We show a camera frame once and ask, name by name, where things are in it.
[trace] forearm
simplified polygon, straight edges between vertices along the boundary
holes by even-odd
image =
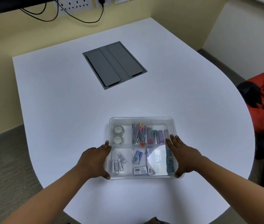
[[[249,224],[264,223],[264,188],[203,157],[196,170]]]
[[[87,180],[84,172],[74,167],[29,199],[2,223],[52,223]]]

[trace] wall socket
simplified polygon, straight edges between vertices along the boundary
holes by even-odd
[[[69,14],[73,14],[77,11],[86,11],[93,8],[92,0],[59,0],[58,3]],[[57,3],[53,2],[54,7],[57,10]],[[59,16],[67,15],[67,13],[59,6]]]
[[[97,8],[102,8],[102,5],[99,3],[99,0],[95,0],[96,2],[96,7]],[[105,0],[104,6],[105,5],[110,5],[111,4],[111,0]]]
[[[127,2],[128,0],[114,0],[115,4],[119,4],[119,3],[123,3],[123,2]]]

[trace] white table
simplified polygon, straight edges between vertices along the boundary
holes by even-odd
[[[82,53],[117,41],[148,72],[104,90]],[[111,117],[172,117],[187,145],[244,178],[250,174],[254,132],[241,95],[218,68],[151,18],[13,62],[29,155],[43,187],[107,139]],[[135,97],[143,94],[140,104]],[[157,216],[172,224],[205,224],[228,207],[192,172],[172,180],[91,179],[65,212],[81,223],[135,224]]]

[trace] red backpack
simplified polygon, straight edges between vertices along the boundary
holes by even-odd
[[[237,89],[249,109],[254,131],[264,133],[264,73],[239,84]]]

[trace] electrical cord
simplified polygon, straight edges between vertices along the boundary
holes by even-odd
[[[56,13],[56,16],[55,16],[52,20],[42,20],[42,19],[40,19],[40,18],[37,18],[37,17],[35,17],[35,16],[33,16],[33,15],[27,13],[27,12],[25,11],[25,9],[24,9],[24,10],[20,9],[20,10],[21,10],[22,12],[24,12],[25,14],[27,14],[27,15],[29,15],[29,16],[31,16],[31,17],[37,19],[37,20],[40,20],[40,21],[43,21],[43,22],[51,22],[51,21],[55,20],[55,19],[57,18],[57,16],[58,16],[58,11],[59,11],[59,6],[60,6],[60,5],[59,5],[59,3],[58,3],[58,0],[56,0],[56,3],[57,3],[57,13]]]
[[[30,11],[24,9],[24,8],[22,8],[22,10],[24,10],[24,11],[30,13],[30,14],[33,14],[33,15],[41,15],[45,11],[46,7],[47,7],[47,2],[45,3],[44,9],[41,12],[39,12],[39,13],[33,13],[33,12],[30,12]]]
[[[70,17],[72,17],[72,18],[74,18],[74,19],[76,19],[76,20],[78,20],[78,21],[80,21],[80,22],[83,22],[83,23],[96,23],[96,22],[99,22],[99,20],[101,19],[101,17],[102,17],[102,15],[103,15],[103,12],[104,12],[104,3],[105,3],[105,0],[99,0],[99,3],[102,5],[102,13],[101,13],[101,15],[100,15],[100,18],[98,19],[98,20],[96,20],[96,21],[93,21],[93,22],[86,22],[86,21],[83,21],[83,20],[80,20],[80,19],[78,19],[78,18],[76,18],[75,16],[72,16],[70,13],[68,13],[59,3],[58,3],[58,1],[55,1],[58,5],[59,5],[59,7],[61,7]]]

